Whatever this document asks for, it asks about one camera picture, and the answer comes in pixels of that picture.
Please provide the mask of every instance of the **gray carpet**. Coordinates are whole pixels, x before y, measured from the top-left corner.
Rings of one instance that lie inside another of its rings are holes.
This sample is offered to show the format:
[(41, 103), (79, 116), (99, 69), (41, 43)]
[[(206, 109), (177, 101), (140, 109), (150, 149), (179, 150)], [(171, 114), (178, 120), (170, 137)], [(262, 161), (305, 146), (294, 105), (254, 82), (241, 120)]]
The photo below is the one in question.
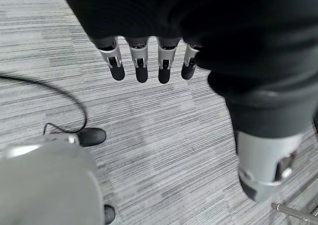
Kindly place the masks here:
[[(158, 82), (157, 43), (150, 40), (149, 80), (138, 83), (127, 43), (119, 39), (126, 77), (117, 82), (64, 0), (0, 0), (0, 71), (46, 79), (82, 100), (89, 126), (107, 141), (89, 149), (98, 165), (114, 225), (301, 224), (270, 209), (284, 202), (311, 211), (318, 204), (318, 152), (312, 128), (294, 174), (263, 204), (242, 192), (224, 101), (207, 85), (208, 72), (181, 78), (185, 44), (171, 80)], [(77, 108), (56, 93), (0, 82), (0, 142), (41, 134), (47, 121), (79, 127)]]

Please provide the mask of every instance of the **floor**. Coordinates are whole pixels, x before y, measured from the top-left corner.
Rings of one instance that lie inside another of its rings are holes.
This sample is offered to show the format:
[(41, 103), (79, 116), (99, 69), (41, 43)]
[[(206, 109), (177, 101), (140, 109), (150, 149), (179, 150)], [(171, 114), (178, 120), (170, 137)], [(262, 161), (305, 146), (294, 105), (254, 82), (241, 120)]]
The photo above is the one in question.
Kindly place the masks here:
[[(298, 219), (270, 209), (318, 205), (317, 139), (308, 128), (293, 175), (269, 201), (242, 192), (229, 114), (207, 85), (208, 72), (181, 78), (185, 44), (171, 80), (158, 81), (157, 43), (149, 46), (149, 80), (138, 83), (127, 43), (119, 38), (126, 77), (112, 79), (100, 53), (64, 0), (0, 0), (0, 71), (45, 79), (85, 103), (89, 126), (107, 131), (96, 159), (114, 225), (290, 225)], [(54, 92), (0, 82), (0, 148), (37, 136), (45, 122), (79, 127), (78, 109)]]

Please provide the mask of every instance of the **robotic hand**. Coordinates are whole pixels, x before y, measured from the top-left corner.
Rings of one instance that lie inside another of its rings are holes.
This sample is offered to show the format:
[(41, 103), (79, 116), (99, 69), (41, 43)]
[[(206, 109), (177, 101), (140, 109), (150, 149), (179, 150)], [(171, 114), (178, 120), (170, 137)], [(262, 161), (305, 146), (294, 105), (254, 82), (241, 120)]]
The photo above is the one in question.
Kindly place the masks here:
[(191, 78), (196, 65), (211, 70), (251, 199), (266, 200), (291, 174), (318, 104), (318, 0), (66, 1), (116, 80), (125, 75), (116, 36), (127, 39), (139, 82), (148, 78), (149, 36), (158, 38), (161, 83), (169, 81), (179, 39), (188, 43), (182, 77)]

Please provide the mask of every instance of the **black cable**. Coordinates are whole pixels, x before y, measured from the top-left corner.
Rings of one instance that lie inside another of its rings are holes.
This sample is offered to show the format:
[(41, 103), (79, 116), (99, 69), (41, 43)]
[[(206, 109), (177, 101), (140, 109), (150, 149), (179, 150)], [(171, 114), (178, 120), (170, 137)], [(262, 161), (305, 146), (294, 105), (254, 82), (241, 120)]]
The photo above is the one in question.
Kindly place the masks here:
[(73, 95), (71, 95), (69, 92), (64, 91), (61, 88), (58, 88), (57, 86), (50, 85), (47, 82), (40, 81), (38, 79), (30, 79), (30, 78), (24, 78), (24, 77), (19, 77), (19, 76), (11, 76), (11, 75), (6, 75), (6, 74), (0, 74), (0, 78), (1, 79), (14, 80), (14, 81), (20, 81), (20, 82), (30, 83), (30, 84), (37, 84), (39, 86), (48, 88), (50, 90), (54, 90), (54, 91), (58, 92), (59, 94), (63, 95), (64, 97), (72, 100), (80, 108), (80, 110), (82, 111), (82, 113), (84, 115), (84, 122), (83, 122), (82, 127), (79, 128), (78, 130), (63, 129), (63, 128), (61, 128), (61, 127), (59, 127), (59, 126), (57, 126), (57, 125), (55, 125), (55, 124), (53, 124), (51, 122), (47, 122), (44, 125), (43, 134), (45, 134), (46, 128), (47, 128), (48, 125), (50, 125), (52, 127), (55, 127), (56, 129), (58, 129), (58, 130), (60, 130), (62, 132), (65, 132), (65, 133), (78, 133), (78, 132), (80, 132), (81, 130), (83, 130), (85, 128), (85, 126), (87, 124), (87, 112), (86, 112), (86, 109), (85, 109), (84, 105), (77, 98), (75, 98)]

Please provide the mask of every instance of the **metal rod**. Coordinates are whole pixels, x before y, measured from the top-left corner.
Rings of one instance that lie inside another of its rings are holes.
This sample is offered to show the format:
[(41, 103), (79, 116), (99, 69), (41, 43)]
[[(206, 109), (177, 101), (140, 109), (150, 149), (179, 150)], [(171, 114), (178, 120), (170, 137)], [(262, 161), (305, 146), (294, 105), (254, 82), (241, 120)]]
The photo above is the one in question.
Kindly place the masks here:
[(286, 206), (281, 205), (281, 204), (272, 203), (271, 207), (277, 211), (282, 212), (282, 213), (285, 213), (285, 214), (288, 214), (290, 216), (302, 219), (303, 221), (309, 222), (310, 224), (318, 225), (318, 218), (313, 216), (313, 215), (306, 214), (304, 212), (301, 212), (301, 211), (298, 211), (295, 209), (291, 209), (291, 208), (286, 207)]

